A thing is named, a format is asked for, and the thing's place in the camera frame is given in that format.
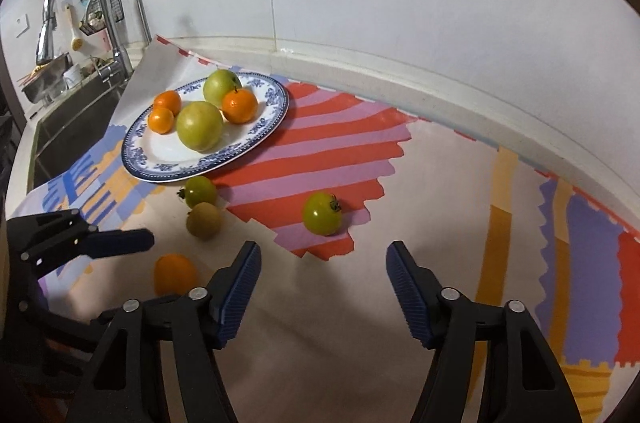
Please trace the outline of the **wooden spoon on wall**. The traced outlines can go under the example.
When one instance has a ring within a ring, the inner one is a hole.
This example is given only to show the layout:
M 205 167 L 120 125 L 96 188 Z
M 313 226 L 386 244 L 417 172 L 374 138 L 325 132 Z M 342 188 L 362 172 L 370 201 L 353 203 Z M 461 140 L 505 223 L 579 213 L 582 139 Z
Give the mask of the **wooden spoon on wall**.
M 70 6 L 70 4 L 66 4 L 64 6 L 64 13 L 68 22 L 68 26 L 70 27 L 70 34 L 72 35 L 72 37 L 70 38 L 70 49 L 73 52 L 79 52 L 82 49 L 82 46 L 84 46 L 84 40 L 81 39 L 79 27 L 78 24 L 76 24 L 73 7 Z

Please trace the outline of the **small brown kiwi fruit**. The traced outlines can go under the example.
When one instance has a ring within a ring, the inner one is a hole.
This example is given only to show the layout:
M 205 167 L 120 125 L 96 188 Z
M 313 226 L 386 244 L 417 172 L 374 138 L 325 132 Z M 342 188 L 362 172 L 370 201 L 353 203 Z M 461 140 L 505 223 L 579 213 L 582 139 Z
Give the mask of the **small brown kiwi fruit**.
M 214 238 L 220 232 L 221 225 L 220 209 L 210 203 L 198 203 L 186 217 L 186 230 L 200 240 Z

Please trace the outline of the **stainless steel sink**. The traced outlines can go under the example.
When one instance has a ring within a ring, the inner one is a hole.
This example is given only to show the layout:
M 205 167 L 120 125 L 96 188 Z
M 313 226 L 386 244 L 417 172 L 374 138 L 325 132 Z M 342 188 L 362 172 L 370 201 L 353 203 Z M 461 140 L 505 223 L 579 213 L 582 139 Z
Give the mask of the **stainless steel sink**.
M 69 170 L 103 137 L 126 86 L 91 76 L 47 109 L 35 130 L 28 191 Z

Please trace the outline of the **small oval orange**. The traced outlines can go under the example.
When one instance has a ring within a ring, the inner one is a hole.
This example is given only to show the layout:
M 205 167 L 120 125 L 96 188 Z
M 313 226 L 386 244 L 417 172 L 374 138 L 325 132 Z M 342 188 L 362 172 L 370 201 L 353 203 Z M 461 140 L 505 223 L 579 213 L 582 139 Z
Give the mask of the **small oval orange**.
M 153 107 L 148 115 L 149 129 L 156 134 L 165 135 L 170 133 L 174 128 L 174 124 L 174 113 L 166 107 Z

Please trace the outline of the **chrome pull-down kitchen faucet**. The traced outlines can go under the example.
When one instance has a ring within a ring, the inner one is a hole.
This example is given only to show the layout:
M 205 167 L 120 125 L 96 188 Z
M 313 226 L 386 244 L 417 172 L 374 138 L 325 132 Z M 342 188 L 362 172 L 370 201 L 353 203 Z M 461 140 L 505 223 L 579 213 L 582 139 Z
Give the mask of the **chrome pull-down kitchen faucet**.
M 36 65 L 44 66 L 54 58 L 53 32 L 58 25 L 54 4 L 56 0 L 44 0 L 42 6 L 42 26 L 38 36 L 36 48 Z M 122 10 L 121 0 L 86 0 L 81 9 L 82 15 L 75 13 L 73 5 L 67 5 L 64 10 L 65 18 L 70 25 L 74 37 L 77 35 L 91 36 L 105 30 L 111 45 L 113 61 L 108 66 L 112 73 L 120 73 L 124 79 L 130 78 L 131 61 L 126 47 L 119 39 L 116 24 L 118 12 Z

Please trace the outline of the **large orange mandarin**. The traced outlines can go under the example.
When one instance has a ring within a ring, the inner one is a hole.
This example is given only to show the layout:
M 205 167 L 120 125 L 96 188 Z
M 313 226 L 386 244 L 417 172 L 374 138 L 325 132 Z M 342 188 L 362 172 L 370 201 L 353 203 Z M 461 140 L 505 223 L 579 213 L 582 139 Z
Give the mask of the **large orange mandarin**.
M 249 88 L 235 88 L 222 99 L 221 110 L 228 122 L 245 124 L 256 116 L 258 101 Z

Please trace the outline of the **green tomato with stem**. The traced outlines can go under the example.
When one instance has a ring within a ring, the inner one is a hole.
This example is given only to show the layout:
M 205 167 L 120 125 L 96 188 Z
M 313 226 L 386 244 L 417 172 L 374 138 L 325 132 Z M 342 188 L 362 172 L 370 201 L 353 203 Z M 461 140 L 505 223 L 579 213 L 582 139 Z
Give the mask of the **green tomato with stem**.
M 315 235 L 335 235 L 340 231 L 343 211 L 337 196 L 318 191 L 308 197 L 303 207 L 303 224 Z

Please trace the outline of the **colourful patterned table mat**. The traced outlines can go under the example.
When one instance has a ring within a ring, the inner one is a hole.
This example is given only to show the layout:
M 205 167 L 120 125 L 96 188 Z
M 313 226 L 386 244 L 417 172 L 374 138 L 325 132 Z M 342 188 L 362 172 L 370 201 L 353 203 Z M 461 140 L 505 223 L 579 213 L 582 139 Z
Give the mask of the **colourful patterned table mat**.
M 203 277 L 247 239 L 262 276 L 239 336 L 218 357 L 243 422 L 403 422 L 432 353 L 410 336 L 385 270 L 404 241 L 468 299 L 523 302 L 586 422 L 606 420 L 639 375 L 639 183 L 517 106 L 440 74 L 376 57 L 160 40 L 103 137 L 27 190 L 38 122 L 18 145 L 10 213 L 76 206 L 101 228 L 154 232 L 155 247 L 79 258 L 46 279 L 54 308 L 88 320 L 153 293 L 152 269 L 182 254 Z M 195 239 L 177 186 L 122 165 L 129 121 L 169 87 L 226 66 L 282 80 L 278 130 L 214 175 L 221 233 Z M 340 200 L 335 235 L 303 224 L 308 197 Z

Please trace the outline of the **orange mandarin with stem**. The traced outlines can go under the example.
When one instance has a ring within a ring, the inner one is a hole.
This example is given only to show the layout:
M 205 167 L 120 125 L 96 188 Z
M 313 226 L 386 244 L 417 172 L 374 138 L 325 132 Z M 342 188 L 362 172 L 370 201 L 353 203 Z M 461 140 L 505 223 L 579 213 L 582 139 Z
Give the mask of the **orange mandarin with stem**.
M 201 277 L 190 258 L 165 254 L 154 264 L 153 285 L 157 296 L 185 295 L 201 285 Z

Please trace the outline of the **large green apple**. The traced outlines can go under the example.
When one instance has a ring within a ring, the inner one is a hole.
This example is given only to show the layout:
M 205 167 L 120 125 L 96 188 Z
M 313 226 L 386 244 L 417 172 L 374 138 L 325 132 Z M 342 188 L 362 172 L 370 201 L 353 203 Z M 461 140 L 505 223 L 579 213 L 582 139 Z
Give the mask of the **large green apple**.
M 206 102 L 220 109 L 224 96 L 241 87 L 242 83 L 234 72 L 228 69 L 217 69 L 206 79 L 203 96 Z

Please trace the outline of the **blue white porcelain plate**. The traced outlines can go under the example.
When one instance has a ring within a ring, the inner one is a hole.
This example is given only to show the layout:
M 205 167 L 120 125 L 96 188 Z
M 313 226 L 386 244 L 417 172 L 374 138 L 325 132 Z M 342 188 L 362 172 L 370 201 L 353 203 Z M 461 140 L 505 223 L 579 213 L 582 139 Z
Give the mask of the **blue white porcelain plate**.
M 206 79 L 175 89 L 180 110 L 158 122 L 149 106 L 132 120 L 122 141 L 122 165 L 142 182 L 173 183 L 218 170 L 264 142 L 285 119 L 291 99 L 271 76 L 240 72 L 236 110 L 250 113 L 243 123 L 228 120 L 224 110 L 205 99 Z

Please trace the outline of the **yellow-green pear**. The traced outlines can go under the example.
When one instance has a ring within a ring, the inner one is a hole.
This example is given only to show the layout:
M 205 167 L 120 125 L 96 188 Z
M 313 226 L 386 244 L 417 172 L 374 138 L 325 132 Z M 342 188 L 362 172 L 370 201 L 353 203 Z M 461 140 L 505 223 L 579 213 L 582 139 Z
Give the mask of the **yellow-green pear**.
M 224 128 L 220 111 L 209 102 L 189 102 L 176 120 L 180 142 L 191 150 L 206 152 L 218 143 Z

